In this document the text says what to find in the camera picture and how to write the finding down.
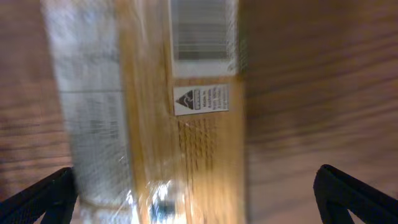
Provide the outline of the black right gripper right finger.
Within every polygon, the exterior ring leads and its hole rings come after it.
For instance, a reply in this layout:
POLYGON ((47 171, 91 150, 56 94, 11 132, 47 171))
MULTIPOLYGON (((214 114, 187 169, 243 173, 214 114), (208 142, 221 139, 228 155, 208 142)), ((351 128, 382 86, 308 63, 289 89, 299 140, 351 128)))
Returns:
POLYGON ((325 224, 353 224, 351 213, 364 223, 397 224, 397 200, 329 164, 317 171, 313 191, 325 224))

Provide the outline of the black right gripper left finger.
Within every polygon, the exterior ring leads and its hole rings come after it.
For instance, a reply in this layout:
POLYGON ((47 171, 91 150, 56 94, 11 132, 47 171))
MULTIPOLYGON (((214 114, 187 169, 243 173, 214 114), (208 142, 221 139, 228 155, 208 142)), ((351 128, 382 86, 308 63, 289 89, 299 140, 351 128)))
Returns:
POLYGON ((78 191, 73 169, 64 167, 1 202, 1 224, 68 224, 78 191))

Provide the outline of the orange cracker packet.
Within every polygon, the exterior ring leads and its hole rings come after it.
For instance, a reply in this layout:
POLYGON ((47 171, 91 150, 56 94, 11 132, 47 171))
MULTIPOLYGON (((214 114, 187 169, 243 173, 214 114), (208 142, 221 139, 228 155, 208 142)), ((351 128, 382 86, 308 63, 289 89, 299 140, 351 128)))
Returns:
POLYGON ((238 1, 44 0, 82 223, 244 223, 238 1))

